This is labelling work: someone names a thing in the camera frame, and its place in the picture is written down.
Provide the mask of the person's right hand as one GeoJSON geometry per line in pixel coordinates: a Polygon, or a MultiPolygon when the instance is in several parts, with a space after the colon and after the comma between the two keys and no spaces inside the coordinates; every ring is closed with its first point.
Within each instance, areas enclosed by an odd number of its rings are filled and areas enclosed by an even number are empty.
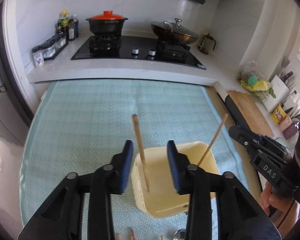
{"type": "Polygon", "coordinates": [[[293,200],[291,198],[284,198],[271,192],[272,185],[267,181],[264,190],[259,198],[259,205],[262,207],[267,215],[270,215],[270,207],[287,212],[293,200]]]}

